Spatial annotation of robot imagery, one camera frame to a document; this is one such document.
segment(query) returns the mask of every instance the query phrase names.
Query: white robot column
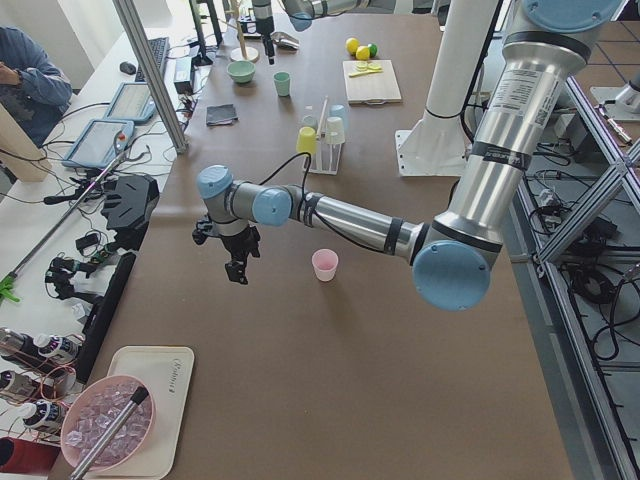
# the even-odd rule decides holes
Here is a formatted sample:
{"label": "white robot column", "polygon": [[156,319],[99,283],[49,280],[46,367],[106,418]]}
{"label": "white robot column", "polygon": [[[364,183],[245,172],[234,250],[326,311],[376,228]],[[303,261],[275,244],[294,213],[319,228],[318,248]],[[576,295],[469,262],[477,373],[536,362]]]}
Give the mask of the white robot column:
{"label": "white robot column", "polygon": [[465,145],[460,112],[500,0],[451,0],[424,116],[396,131],[400,175],[462,174]]}

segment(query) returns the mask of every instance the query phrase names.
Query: computer mouse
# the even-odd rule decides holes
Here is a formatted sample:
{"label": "computer mouse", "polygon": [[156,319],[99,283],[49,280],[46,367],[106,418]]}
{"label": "computer mouse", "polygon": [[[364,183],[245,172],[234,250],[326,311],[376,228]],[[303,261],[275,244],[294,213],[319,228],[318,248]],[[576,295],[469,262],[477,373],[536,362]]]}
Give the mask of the computer mouse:
{"label": "computer mouse", "polygon": [[129,62],[122,62],[120,64],[120,71],[122,73],[126,73],[127,75],[133,75],[134,73],[136,73],[136,66],[133,63],[129,63]]}

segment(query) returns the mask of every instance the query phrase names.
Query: cutting board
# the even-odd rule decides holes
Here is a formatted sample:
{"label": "cutting board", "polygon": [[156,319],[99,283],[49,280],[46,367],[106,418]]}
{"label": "cutting board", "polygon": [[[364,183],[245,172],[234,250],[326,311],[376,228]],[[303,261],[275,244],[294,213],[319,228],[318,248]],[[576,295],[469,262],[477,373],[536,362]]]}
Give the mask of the cutting board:
{"label": "cutting board", "polygon": [[391,60],[373,60],[382,66],[381,73],[371,73],[359,77],[349,77],[349,73],[357,72],[358,61],[342,62],[344,84],[347,89],[347,101],[354,103],[387,103],[401,102],[400,87],[396,80]]}

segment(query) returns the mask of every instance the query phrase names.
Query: hand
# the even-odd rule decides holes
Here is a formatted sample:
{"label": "hand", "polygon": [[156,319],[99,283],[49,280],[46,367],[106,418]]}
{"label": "hand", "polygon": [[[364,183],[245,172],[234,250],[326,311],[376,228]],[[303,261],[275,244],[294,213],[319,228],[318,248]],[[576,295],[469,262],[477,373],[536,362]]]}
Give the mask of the hand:
{"label": "hand", "polygon": [[7,67],[4,62],[0,62],[0,84],[1,85],[18,85],[20,84],[20,76],[18,72]]}

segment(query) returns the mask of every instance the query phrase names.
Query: green bowl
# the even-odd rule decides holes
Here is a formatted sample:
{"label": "green bowl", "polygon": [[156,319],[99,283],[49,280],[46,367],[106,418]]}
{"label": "green bowl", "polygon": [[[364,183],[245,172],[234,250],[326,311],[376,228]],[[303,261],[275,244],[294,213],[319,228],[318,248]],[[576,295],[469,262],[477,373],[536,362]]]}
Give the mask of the green bowl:
{"label": "green bowl", "polygon": [[236,83],[247,83],[256,73],[256,66],[248,60],[238,60],[231,62],[227,67],[227,73]]}

